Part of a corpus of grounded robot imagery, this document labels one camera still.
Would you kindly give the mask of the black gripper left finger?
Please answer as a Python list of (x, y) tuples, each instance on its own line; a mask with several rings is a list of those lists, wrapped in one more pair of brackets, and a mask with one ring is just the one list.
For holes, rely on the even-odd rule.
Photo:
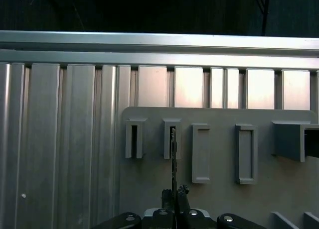
[(108, 219), (94, 229), (174, 229), (175, 212), (171, 189), (164, 189), (161, 193), (161, 208), (147, 209), (144, 215), (126, 212)]

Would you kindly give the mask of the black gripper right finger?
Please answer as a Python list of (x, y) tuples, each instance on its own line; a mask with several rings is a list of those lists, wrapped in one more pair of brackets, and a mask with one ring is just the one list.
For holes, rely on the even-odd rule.
[(205, 210), (192, 209), (187, 194), (189, 188), (180, 185), (177, 190), (178, 229), (262, 229), (263, 226), (235, 214), (225, 213), (213, 220)]

